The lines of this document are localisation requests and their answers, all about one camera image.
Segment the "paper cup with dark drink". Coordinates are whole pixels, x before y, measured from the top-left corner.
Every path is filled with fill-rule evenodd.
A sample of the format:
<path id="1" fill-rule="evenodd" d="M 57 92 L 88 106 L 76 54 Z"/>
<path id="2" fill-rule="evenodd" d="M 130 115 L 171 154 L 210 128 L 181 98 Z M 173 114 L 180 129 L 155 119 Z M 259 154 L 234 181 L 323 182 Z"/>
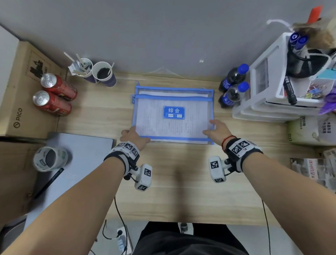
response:
<path id="1" fill-rule="evenodd" d="M 96 80 L 105 84 L 105 86 L 114 87 L 117 80 L 113 70 L 110 70 L 110 66 L 107 62 L 97 62 L 93 65 L 92 74 Z"/>

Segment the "grey laptop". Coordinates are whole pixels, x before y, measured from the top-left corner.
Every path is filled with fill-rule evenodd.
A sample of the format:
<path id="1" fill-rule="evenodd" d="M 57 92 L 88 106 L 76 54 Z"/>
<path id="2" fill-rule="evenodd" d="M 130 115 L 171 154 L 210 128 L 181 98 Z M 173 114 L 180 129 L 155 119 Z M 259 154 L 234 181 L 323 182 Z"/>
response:
<path id="1" fill-rule="evenodd" d="M 111 138 L 50 133 L 46 145 L 65 148 L 69 159 L 63 172 L 33 202 L 24 230 L 58 197 L 98 167 L 115 143 Z"/>

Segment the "grey chair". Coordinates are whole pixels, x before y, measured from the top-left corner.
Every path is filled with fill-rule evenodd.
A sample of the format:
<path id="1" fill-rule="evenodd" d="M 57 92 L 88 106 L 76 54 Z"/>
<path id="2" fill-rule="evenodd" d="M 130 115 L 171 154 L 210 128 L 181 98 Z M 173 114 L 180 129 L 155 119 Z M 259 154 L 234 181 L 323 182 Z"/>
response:
<path id="1" fill-rule="evenodd" d="M 0 254 L 2 254 L 14 240 L 23 232 L 27 215 L 7 223 L 0 231 Z"/>

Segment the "black marker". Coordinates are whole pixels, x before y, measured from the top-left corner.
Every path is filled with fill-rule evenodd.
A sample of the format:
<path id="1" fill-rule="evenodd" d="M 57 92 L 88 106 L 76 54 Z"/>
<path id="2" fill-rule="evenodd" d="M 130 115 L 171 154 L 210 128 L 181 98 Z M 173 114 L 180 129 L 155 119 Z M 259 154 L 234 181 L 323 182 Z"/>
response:
<path id="1" fill-rule="evenodd" d="M 290 105 L 296 105 L 297 97 L 292 87 L 292 83 L 287 75 L 284 77 L 283 89 L 284 89 L 284 95 L 285 97 L 287 97 L 288 103 Z"/>

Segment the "black mesh pen holder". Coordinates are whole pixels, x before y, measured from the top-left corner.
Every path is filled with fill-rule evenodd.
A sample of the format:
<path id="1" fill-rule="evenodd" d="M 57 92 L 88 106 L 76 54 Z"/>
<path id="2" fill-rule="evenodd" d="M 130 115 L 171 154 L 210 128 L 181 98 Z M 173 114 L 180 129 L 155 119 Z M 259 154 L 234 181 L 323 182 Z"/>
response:
<path id="1" fill-rule="evenodd" d="M 294 53 L 289 42 L 287 49 L 286 76 L 295 79 L 317 77 L 330 65 L 332 60 L 329 55 L 322 53 L 319 49 L 308 49 L 307 57 L 304 57 L 303 52 L 300 55 Z"/>

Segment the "purple plastic item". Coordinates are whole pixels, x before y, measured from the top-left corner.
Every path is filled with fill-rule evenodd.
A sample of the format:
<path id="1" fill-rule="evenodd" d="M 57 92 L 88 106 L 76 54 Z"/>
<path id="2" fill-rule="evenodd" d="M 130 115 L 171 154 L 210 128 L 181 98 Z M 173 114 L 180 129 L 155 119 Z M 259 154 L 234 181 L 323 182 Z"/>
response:
<path id="1" fill-rule="evenodd" d="M 334 85 L 329 92 L 324 97 L 324 106 L 320 109 L 319 115 L 334 113 L 336 115 L 336 85 Z"/>

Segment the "person's black clothing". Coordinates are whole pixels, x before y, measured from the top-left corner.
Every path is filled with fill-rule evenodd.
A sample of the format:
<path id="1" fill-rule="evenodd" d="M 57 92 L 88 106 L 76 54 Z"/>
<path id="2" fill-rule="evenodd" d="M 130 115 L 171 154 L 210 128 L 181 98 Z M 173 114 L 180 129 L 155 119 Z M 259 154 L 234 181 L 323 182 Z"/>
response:
<path id="1" fill-rule="evenodd" d="M 193 223 L 194 234 L 177 222 L 149 221 L 132 255 L 249 255 L 225 224 Z"/>

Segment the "white board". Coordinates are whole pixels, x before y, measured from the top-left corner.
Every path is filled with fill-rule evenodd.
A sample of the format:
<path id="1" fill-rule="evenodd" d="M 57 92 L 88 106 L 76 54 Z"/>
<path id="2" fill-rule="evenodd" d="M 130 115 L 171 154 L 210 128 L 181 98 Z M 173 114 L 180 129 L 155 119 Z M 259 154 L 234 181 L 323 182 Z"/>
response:
<path id="1" fill-rule="evenodd" d="M 0 25 L 0 106 L 20 40 Z"/>

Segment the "paper cup with sticks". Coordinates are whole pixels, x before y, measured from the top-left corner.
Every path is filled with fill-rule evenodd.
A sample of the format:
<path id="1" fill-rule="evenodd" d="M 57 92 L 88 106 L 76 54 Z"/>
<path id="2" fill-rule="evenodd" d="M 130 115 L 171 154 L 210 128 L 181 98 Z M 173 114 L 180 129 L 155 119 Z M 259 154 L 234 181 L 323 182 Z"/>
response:
<path id="1" fill-rule="evenodd" d="M 82 57 L 81 61 L 84 64 L 83 67 L 85 69 L 85 72 L 84 72 L 84 75 L 76 74 L 76 76 L 81 77 L 90 83 L 97 84 L 98 80 L 96 80 L 92 74 L 92 68 L 93 68 L 92 61 L 85 57 Z"/>

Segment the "person's left hand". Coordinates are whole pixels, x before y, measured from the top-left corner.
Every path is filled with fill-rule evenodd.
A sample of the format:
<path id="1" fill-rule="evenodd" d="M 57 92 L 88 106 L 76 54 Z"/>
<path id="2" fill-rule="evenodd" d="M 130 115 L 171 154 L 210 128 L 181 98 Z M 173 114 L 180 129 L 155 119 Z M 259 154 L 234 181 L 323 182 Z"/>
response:
<path id="1" fill-rule="evenodd" d="M 122 130 L 120 142 L 132 142 L 139 151 L 142 151 L 147 144 L 141 144 L 141 137 L 136 132 L 136 126 L 132 126 L 129 130 Z"/>

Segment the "printed brown cardboard box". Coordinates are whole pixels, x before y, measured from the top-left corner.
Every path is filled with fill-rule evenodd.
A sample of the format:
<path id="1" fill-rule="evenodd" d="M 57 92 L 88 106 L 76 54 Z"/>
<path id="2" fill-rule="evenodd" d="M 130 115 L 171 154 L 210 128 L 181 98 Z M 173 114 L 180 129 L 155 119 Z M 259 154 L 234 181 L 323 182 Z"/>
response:
<path id="1" fill-rule="evenodd" d="M 33 95 L 43 89 L 40 78 L 45 73 L 66 78 L 67 71 L 29 42 L 20 41 L 0 106 L 0 137 L 46 139 L 57 130 L 59 117 L 33 103 Z"/>

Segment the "red soda can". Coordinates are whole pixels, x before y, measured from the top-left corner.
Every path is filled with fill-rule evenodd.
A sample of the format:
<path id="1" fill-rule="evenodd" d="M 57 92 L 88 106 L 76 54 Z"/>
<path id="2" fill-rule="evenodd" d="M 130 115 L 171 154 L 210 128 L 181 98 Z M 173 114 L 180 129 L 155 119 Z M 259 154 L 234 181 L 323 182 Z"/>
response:
<path id="1" fill-rule="evenodd" d="M 70 102 L 48 91 L 37 91 L 32 101 L 37 108 L 59 116 L 67 116 L 72 111 Z"/>
<path id="2" fill-rule="evenodd" d="M 76 88 L 56 74 L 45 73 L 40 79 L 40 84 L 45 91 L 51 92 L 67 101 L 75 100 L 78 95 Z"/>

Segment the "plain blue mesh pouch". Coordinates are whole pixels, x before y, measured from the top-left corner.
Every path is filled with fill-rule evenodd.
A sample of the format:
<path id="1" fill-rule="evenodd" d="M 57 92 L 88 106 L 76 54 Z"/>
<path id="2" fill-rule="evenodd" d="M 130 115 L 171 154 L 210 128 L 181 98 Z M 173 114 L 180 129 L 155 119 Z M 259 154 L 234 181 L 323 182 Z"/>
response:
<path id="1" fill-rule="evenodd" d="M 164 97 L 205 97 L 212 98 L 214 90 L 205 88 L 177 88 L 177 87 L 146 87 L 135 86 L 135 95 L 150 95 Z"/>

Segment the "white sack with print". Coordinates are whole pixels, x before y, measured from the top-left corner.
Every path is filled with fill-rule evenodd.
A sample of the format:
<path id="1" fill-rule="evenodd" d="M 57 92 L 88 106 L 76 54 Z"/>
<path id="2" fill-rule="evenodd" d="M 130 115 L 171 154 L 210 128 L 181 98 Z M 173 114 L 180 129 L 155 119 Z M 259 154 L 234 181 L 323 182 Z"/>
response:
<path id="1" fill-rule="evenodd" d="M 336 146 L 336 115 L 302 116 L 288 122 L 288 141 L 299 145 Z"/>

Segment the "person's right hand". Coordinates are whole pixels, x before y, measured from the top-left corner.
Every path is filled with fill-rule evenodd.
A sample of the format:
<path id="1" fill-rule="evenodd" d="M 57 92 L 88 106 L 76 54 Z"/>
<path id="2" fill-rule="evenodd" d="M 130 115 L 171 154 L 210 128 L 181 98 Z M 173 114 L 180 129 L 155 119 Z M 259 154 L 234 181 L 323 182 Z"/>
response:
<path id="1" fill-rule="evenodd" d="M 225 148 L 230 140 L 236 138 L 236 136 L 232 135 L 225 123 L 216 119 L 210 120 L 209 122 L 215 126 L 214 136 L 209 138 L 222 148 Z"/>

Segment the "bunch of wooden stirring sticks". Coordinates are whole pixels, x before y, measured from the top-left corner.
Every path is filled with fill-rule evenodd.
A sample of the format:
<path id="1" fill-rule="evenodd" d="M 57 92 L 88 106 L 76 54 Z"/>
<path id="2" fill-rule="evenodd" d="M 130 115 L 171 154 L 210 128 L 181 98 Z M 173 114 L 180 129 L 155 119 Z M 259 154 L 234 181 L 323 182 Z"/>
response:
<path id="1" fill-rule="evenodd" d="M 81 57 L 76 53 L 76 59 L 72 58 L 69 54 L 67 54 L 66 52 L 64 52 L 64 55 L 66 57 L 68 57 L 71 60 L 71 64 L 70 66 L 68 66 L 68 69 L 71 73 L 72 76 L 76 75 L 76 74 L 81 74 L 84 75 L 85 69 L 83 67 L 83 63 L 81 61 Z"/>

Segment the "person's left forearm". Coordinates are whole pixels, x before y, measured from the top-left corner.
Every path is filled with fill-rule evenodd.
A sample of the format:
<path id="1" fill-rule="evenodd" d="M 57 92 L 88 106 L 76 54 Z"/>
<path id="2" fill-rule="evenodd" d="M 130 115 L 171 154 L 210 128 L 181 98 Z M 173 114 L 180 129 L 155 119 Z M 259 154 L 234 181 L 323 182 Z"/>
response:
<path id="1" fill-rule="evenodd" d="M 88 255 L 123 179 L 115 157 L 50 204 L 2 255 Z"/>

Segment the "clear tissue packet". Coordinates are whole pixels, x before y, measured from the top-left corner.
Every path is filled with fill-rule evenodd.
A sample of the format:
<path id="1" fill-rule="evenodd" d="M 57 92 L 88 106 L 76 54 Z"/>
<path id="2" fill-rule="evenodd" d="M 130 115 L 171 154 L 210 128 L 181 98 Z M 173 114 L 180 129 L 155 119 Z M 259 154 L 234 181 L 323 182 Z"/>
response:
<path id="1" fill-rule="evenodd" d="M 336 148 L 323 152 L 323 158 L 291 158 L 291 169 L 336 194 Z"/>

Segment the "white power strip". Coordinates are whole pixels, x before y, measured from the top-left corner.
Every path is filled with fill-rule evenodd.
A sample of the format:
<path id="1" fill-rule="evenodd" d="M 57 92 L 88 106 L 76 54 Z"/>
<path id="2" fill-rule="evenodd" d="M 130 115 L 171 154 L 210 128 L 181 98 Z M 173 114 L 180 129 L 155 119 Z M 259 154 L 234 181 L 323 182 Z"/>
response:
<path id="1" fill-rule="evenodd" d="M 128 237 L 126 237 L 126 229 L 124 226 L 121 226 L 117 229 L 117 244 L 119 250 L 124 254 L 127 252 L 128 248 Z"/>

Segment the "white paper cup green print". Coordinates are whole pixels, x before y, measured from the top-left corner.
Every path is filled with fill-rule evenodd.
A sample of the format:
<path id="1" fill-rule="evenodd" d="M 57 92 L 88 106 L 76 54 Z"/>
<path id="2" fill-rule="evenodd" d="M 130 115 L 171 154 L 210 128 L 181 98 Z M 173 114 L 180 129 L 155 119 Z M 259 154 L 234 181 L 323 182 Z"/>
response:
<path id="1" fill-rule="evenodd" d="M 69 154 L 62 147 L 44 146 L 33 157 L 33 166 L 38 172 L 50 172 L 63 168 L 68 162 Z"/>

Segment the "person's right forearm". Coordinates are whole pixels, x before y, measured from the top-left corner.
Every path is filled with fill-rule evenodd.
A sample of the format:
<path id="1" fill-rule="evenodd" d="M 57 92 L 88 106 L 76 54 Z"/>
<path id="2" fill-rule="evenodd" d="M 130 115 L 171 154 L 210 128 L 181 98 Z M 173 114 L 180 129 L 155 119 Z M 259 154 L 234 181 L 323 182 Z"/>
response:
<path id="1" fill-rule="evenodd" d="M 243 173 L 304 255 L 336 255 L 336 194 L 262 153 Z"/>

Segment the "cola bottle with blue cap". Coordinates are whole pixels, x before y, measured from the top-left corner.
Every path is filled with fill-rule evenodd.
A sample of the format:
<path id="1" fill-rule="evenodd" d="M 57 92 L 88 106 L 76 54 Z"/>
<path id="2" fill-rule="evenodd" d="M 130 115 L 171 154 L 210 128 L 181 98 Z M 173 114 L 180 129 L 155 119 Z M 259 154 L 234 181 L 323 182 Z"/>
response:
<path id="1" fill-rule="evenodd" d="M 249 71 L 249 65 L 243 63 L 238 67 L 231 69 L 226 77 L 220 82 L 219 91 L 225 93 L 231 86 L 245 81 L 246 74 Z"/>
<path id="2" fill-rule="evenodd" d="M 228 90 L 220 96 L 218 103 L 221 108 L 231 108 L 245 98 L 246 92 L 249 88 L 249 83 L 246 81 L 230 86 Z"/>

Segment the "brown fluffy item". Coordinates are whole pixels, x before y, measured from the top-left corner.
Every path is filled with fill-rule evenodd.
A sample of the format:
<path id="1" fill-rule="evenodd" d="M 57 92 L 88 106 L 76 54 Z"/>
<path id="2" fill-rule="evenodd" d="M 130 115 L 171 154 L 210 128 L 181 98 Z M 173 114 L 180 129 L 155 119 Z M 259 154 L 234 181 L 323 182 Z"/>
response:
<path id="1" fill-rule="evenodd" d="M 293 23 L 293 31 L 309 36 L 308 49 L 336 49 L 336 9 L 312 24 Z"/>

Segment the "black pen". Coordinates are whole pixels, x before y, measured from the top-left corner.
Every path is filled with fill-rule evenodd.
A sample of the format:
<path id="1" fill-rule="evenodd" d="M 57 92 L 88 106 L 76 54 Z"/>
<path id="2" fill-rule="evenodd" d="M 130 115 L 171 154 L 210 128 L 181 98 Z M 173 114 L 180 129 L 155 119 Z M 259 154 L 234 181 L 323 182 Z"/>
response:
<path id="1" fill-rule="evenodd" d="M 64 171 L 64 168 L 60 168 L 52 178 L 34 195 L 33 200 L 40 198 L 42 194 L 50 187 L 50 185 L 59 177 L 59 175 Z"/>

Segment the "white plastic drawer organiser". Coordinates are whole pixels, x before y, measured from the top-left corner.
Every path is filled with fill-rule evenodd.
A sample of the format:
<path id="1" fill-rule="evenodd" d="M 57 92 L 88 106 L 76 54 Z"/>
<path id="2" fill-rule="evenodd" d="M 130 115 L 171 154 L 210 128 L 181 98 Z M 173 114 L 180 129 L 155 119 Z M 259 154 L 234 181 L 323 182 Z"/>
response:
<path id="1" fill-rule="evenodd" d="M 295 79 L 290 77 L 296 105 L 290 105 L 283 90 L 286 74 L 288 40 L 291 33 L 283 33 L 250 66 L 250 90 L 241 102 L 232 109 L 232 117 L 240 120 L 286 122 L 301 116 L 317 116 L 323 107 L 323 99 L 305 98 L 311 84 L 321 84 L 323 95 L 330 92 L 336 84 L 336 64 L 328 60 L 316 75 Z"/>

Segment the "blue marker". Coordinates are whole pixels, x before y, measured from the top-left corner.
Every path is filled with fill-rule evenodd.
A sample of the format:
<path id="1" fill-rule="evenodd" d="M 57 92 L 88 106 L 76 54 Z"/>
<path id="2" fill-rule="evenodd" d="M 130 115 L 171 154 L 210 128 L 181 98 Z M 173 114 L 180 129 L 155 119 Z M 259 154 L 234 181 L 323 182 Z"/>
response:
<path id="1" fill-rule="evenodd" d="M 309 40 L 309 36 L 307 36 L 307 35 L 300 36 L 296 40 L 295 44 L 293 45 L 292 52 L 293 53 L 300 52 L 304 48 L 304 46 L 307 44 L 308 40 Z"/>
<path id="2" fill-rule="evenodd" d="M 298 32 L 293 32 L 288 40 L 288 45 L 291 49 L 294 49 L 295 45 L 297 44 L 297 41 L 300 38 L 300 34 Z"/>

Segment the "pile of colourful binder clips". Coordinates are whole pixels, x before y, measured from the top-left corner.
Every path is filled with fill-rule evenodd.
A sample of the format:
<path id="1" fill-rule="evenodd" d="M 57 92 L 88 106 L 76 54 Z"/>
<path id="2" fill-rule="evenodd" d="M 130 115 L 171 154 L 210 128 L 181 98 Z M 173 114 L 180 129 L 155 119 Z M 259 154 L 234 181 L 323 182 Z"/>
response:
<path id="1" fill-rule="evenodd" d="M 324 91 L 326 90 L 326 85 L 313 83 L 309 86 L 306 94 L 303 96 L 305 99 L 321 100 L 324 98 Z"/>

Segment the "orange plastic item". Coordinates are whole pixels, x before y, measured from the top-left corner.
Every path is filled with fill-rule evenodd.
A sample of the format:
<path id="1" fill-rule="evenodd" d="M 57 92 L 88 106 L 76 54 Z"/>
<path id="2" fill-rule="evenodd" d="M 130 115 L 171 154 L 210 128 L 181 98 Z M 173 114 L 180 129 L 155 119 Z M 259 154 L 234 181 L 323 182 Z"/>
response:
<path id="1" fill-rule="evenodd" d="M 322 12 L 323 5 L 316 6 L 311 9 L 311 12 L 309 14 L 309 18 L 307 20 L 307 24 L 312 24 L 317 22 L 320 19 L 320 14 Z"/>

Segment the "plain brown cardboard box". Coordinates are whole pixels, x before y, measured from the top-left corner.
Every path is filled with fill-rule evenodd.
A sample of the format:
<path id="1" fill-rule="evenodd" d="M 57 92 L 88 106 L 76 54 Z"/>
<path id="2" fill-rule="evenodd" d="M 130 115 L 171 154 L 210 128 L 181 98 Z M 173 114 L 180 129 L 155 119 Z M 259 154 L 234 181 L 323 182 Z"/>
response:
<path id="1" fill-rule="evenodd" d="M 0 227 L 30 211 L 37 179 L 33 157 L 44 145 L 0 142 Z"/>

